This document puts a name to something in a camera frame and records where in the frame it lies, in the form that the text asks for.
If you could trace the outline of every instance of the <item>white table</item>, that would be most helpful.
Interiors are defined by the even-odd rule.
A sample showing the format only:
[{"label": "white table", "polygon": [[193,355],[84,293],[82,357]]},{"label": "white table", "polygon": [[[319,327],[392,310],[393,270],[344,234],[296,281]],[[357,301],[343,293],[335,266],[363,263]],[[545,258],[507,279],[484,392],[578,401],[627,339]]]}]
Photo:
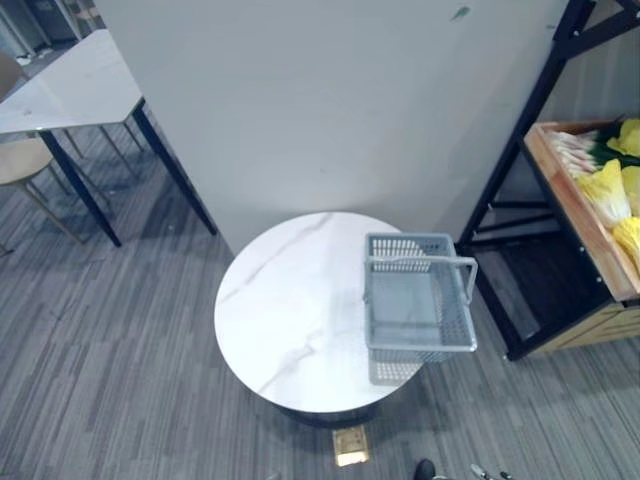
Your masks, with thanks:
[{"label": "white table", "polygon": [[397,390],[369,382],[362,300],[365,235],[397,231],[362,215],[319,213],[253,240],[215,305],[218,344],[240,381],[312,413],[359,409]]},{"label": "white table", "polygon": [[51,130],[123,123],[133,116],[153,151],[212,234],[188,179],[143,111],[144,99],[111,34],[96,30],[0,103],[0,134],[37,131],[80,198],[116,246],[120,240]]}]

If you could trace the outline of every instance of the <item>basket handle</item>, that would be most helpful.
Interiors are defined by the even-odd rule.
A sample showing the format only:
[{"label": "basket handle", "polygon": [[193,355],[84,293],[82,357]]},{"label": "basket handle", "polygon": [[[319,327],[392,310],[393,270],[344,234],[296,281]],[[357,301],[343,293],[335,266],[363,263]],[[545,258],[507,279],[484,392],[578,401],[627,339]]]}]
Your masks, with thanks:
[{"label": "basket handle", "polygon": [[421,257],[397,256],[397,257],[369,257],[368,262],[402,262],[406,260],[421,260],[431,263],[447,263],[456,268],[469,268],[469,278],[465,286],[465,301],[467,305],[471,303],[473,298],[473,287],[476,283],[476,275],[478,274],[478,262],[473,257],[440,257],[437,255],[424,255]]}]

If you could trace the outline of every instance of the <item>black shoe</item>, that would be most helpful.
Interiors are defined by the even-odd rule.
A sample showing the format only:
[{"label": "black shoe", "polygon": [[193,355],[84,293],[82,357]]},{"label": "black shoe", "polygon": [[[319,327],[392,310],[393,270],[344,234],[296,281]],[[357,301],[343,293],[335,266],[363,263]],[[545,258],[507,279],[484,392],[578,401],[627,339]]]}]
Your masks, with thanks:
[{"label": "black shoe", "polygon": [[420,460],[416,467],[416,473],[413,475],[413,480],[432,480],[436,476],[436,467],[431,460]]}]

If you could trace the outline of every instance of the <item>shopping basket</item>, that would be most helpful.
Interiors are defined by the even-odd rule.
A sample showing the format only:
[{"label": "shopping basket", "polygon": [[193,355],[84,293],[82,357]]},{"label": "shopping basket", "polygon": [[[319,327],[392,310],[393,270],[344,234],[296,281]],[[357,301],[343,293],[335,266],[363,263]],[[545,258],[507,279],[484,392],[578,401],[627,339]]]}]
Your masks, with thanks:
[{"label": "shopping basket", "polygon": [[449,235],[370,233],[366,249],[365,336],[373,383],[397,384],[425,362],[476,349],[469,304],[478,266],[456,256]]}]

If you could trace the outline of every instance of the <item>brass floor plate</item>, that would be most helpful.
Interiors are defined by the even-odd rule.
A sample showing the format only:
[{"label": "brass floor plate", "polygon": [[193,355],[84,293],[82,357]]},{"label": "brass floor plate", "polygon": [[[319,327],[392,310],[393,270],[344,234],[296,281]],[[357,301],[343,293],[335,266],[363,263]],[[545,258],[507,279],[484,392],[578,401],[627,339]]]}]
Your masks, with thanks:
[{"label": "brass floor plate", "polygon": [[344,467],[369,460],[369,445],[364,425],[333,431],[336,465]]}]

